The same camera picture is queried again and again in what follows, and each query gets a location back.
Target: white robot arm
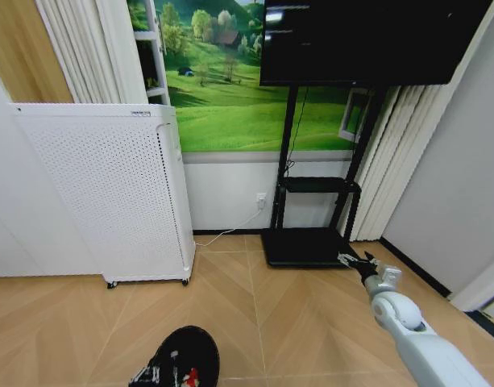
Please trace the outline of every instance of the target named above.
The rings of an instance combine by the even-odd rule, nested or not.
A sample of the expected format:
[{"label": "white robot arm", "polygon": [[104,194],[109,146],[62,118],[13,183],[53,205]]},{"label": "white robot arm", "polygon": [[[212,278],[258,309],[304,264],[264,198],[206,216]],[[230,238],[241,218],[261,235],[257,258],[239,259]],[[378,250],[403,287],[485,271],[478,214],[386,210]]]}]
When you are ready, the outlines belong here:
[{"label": "white robot arm", "polygon": [[371,299],[376,321],[395,340],[397,351],[421,387],[487,387],[490,384],[449,341],[438,336],[418,306],[396,291],[400,269],[348,255],[339,259],[356,268]]}]

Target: white cable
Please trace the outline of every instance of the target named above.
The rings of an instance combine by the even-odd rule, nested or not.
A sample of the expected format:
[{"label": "white cable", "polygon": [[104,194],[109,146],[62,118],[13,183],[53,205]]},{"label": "white cable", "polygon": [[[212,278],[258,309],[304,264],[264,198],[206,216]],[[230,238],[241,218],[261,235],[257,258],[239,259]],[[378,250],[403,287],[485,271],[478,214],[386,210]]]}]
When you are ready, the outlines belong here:
[{"label": "white cable", "polygon": [[258,210],[255,214],[253,214],[250,218],[248,218],[245,222],[239,224],[238,226],[236,226],[235,228],[233,228],[232,230],[227,230],[227,231],[224,231],[223,233],[221,234],[218,234],[216,235],[216,237],[214,237],[213,240],[211,240],[210,242],[206,243],[206,244],[202,244],[202,243],[195,243],[197,246],[202,246],[202,247],[205,247],[205,246],[209,246],[210,244],[212,244],[216,239],[218,239],[220,236],[222,236],[223,234],[226,234],[227,232],[232,232],[232,231],[235,231],[235,230],[238,230],[241,226],[244,226],[245,224],[247,224],[248,222],[250,222],[253,218],[255,218],[257,215],[259,215],[261,213],[263,209],[260,209]]}]

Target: black tv screen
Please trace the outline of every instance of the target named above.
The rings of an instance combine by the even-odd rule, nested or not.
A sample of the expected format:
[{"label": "black tv screen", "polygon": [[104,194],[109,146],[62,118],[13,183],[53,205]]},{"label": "black tv screen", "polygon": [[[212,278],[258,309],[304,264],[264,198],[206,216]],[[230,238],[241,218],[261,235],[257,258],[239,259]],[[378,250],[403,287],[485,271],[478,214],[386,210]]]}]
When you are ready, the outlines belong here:
[{"label": "black tv screen", "polygon": [[448,83],[491,0],[265,0],[261,85]]}]

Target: curtain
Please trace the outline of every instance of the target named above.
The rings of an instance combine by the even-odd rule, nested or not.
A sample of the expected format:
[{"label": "curtain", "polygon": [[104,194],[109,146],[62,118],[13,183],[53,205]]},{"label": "curtain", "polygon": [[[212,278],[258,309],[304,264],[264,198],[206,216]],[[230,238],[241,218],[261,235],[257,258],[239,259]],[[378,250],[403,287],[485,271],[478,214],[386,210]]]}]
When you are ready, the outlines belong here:
[{"label": "curtain", "polygon": [[[356,177],[362,193],[351,240],[376,240],[383,235],[493,16],[494,2],[448,85],[403,86],[388,92]],[[343,216],[342,231],[345,225]]]},{"label": "curtain", "polygon": [[74,102],[148,103],[124,0],[36,0]]}]

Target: black tv stand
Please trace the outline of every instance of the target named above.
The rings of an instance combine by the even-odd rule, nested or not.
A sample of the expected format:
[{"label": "black tv stand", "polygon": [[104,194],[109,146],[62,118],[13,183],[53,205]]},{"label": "black tv stand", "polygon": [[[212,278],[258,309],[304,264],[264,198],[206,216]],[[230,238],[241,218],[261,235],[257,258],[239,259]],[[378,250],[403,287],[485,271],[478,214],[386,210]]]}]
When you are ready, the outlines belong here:
[{"label": "black tv stand", "polygon": [[[293,116],[297,104],[298,85],[289,87],[284,131],[280,146],[279,168],[273,198],[270,228],[261,233],[268,264],[278,268],[345,268],[338,261],[339,253],[356,256],[349,245],[352,227],[359,204],[361,189],[355,182],[368,140],[376,125],[387,87],[376,87],[368,106],[367,117],[359,141],[352,155],[345,178],[341,177],[285,177]],[[328,227],[283,228],[286,193],[337,193],[336,207]],[[337,231],[348,195],[352,194],[344,236]]]}]

